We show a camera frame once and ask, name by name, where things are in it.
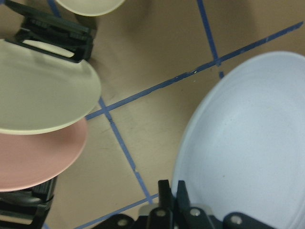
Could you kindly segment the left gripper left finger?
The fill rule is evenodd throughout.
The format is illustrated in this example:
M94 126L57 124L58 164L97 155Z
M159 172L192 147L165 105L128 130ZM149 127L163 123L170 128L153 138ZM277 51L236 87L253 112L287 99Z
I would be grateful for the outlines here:
M168 180L158 181L159 208L158 215L165 215L167 211L173 211L173 195Z

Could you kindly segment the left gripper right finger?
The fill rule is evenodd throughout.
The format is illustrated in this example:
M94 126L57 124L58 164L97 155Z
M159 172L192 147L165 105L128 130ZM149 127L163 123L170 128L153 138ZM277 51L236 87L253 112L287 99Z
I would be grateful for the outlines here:
M182 180L178 181L178 187L177 187L177 192L176 192L176 202L177 202L179 212L185 212L191 206L188 191L186 188L186 183Z

